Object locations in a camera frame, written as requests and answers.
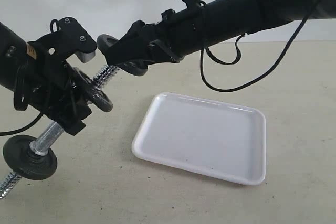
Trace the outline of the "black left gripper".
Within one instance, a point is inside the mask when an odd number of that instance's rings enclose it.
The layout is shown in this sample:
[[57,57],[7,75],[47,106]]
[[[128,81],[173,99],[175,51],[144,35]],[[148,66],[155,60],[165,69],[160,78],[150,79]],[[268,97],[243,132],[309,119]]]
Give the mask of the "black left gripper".
[[15,69],[15,110],[29,106],[55,119],[66,133],[77,135],[89,116],[79,75],[67,61],[22,61]]

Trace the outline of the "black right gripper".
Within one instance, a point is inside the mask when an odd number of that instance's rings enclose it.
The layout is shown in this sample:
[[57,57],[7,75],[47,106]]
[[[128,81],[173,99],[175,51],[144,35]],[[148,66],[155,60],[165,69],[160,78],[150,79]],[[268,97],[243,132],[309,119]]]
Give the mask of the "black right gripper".
[[104,53],[106,63],[142,62],[147,66],[179,63],[185,56],[205,47],[205,18],[203,8],[193,8],[178,13],[168,9],[158,23],[138,20]]

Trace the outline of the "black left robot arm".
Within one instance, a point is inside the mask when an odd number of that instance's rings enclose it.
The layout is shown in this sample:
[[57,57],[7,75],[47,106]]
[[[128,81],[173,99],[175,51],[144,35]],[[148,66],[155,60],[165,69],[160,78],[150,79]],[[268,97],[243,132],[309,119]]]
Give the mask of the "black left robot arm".
[[1,86],[13,92],[17,111],[29,106],[58,123],[70,135],[85,128],[91,113],[87,82],[67,59],[86,63],[95,56],[96,42],[72,17],[52,20],[50,33],[24,41],[1,24]]

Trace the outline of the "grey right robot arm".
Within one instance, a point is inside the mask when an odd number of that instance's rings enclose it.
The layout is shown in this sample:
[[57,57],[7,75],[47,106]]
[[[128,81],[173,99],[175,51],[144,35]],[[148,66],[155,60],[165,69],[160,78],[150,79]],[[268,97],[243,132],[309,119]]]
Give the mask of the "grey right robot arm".
[[162,14],[158,23],[138,20],[116,43],[99,45],[109,65],[177,63],[185,56],[242,34],[304,17],[335,18],[335,0],[184,0],[186,9]]

